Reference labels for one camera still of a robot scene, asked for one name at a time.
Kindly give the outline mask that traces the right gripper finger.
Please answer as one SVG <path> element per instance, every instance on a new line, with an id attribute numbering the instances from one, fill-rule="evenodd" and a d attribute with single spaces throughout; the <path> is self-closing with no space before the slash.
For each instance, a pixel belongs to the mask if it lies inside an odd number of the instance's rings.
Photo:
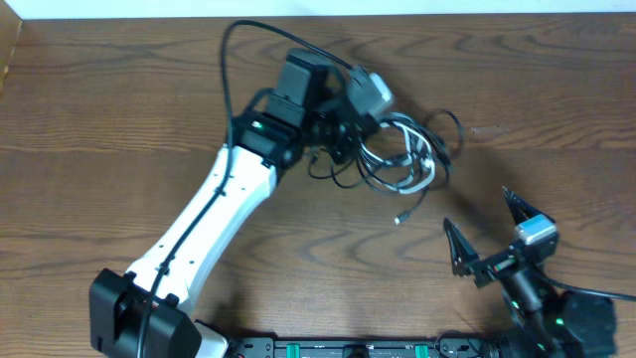
<path id="1" fill-rule="evenodd" d="M 448 218 L 443 220 L 443 230 L 448 239 L 453 274 L 472 275 L 473 266 L 480 261 L 475 249 Z"/>
<path id="2" fill-rule="evenodd" d="M 539 215 L 545 216 L 552 223 L 555 221 L 551 216 L 532 206 L 525 199 L 506 186 L 503 187 L 503 195 L 516 225 Z"/>

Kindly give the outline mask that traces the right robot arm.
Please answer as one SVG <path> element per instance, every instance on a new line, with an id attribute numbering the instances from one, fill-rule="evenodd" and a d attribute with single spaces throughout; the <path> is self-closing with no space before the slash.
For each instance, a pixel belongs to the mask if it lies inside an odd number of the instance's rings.
<path id="1" fill-rule="evenodd" d="M 515 224 L 513 242 L 482 259 L 450 219 L 443 221 L 452 272 L 471 276 L 477 287 L 494 282 L 519 328 L 517 337 L 500 343 L 505 350 L 530 357 L 609 357 L 617 352 L 616 313 L 611 297 L 589 289 L 557 285 L 543 269 L 557 250 L 556 220 L 517 193 L 503 189 Z"/>

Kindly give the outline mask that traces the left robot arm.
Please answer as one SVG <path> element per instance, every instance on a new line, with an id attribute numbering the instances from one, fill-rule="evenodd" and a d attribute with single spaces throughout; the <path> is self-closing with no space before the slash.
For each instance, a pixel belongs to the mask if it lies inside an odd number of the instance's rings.
<path id="1" fill-rule="evenodd" d="M 232 117 L 203 185 L 124 274 L 102 270 L 89 289 L 91 347 L 108 357 L 223 357 L 230 343 L 193 319 L 203 287 L 251 213 L 310 146 L 342 163 L 376 133 L 393 101 L 377 74 L 290 50 L 277 84 Z"/>

